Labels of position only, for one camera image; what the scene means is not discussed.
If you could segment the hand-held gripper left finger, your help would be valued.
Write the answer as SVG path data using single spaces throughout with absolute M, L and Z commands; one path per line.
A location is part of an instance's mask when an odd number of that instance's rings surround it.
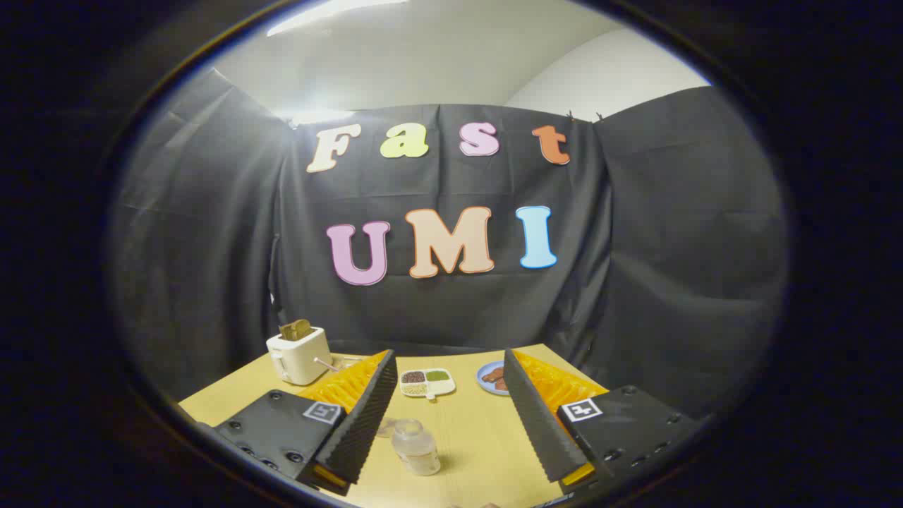
M 282 476 L 345 495 L 358 482 L 397 382 L 396 353 L 381 351 L 299 394 L 269 390 L 212 432 Z

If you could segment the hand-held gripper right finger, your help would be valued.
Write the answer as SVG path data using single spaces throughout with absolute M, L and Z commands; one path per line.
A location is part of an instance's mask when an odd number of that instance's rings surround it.
M 565 495 L 637 488 L 708 427 L 637 386 L 603 389 L 522 351 L 505 351 L 504 380 L 547 479 Z

